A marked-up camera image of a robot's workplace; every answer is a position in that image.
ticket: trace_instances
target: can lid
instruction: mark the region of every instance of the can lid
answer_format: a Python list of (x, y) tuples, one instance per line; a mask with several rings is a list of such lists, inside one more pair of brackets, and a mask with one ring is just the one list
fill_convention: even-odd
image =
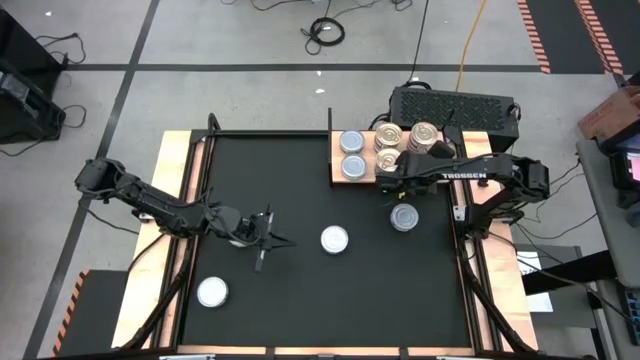
[(320, 243), (322, 243), (322, 248), (329, 254), (339, 254), (347, 248), (349, 235), (342, 227), (332, 225), (324, 229), (322, 235), (320, 235)]
[(413, 229), (418, 218), (418, 210), (409, 204), (398, 204), (391, 210), (391, 224), (399, 231)]
[(438, 129), (428, 122), (419, 122), (411, 128), (411, 137), (422, 145), (432, 145), (438, 140)]
[(376, 139), (387, 146), (396, 146), (402, 140), (402, 129), (394, 123), (384, 123), (376, 130)]
[(218, 307), (227, 299), (229, 289), (219, 277), (209, 277), (198, 286), (198, 301), (206, 307)]
[(381, 170), (394, 172), (398, 167), (396, 165), (398, 156), (400, 156), (400, 151), (396, 149), (382, 149), (378, 152), (378, 156), (376, 156), (376, 164)]
[(364, 148), (364, 135), (360, 131), (345, 131), (340, 135), (340, 148), (346, 153), (358, 153)]
[(367, 172), (367, 162), (359, 155), (349, 155), (342, 160), (342, 175), (349, 180), (361, 179)]

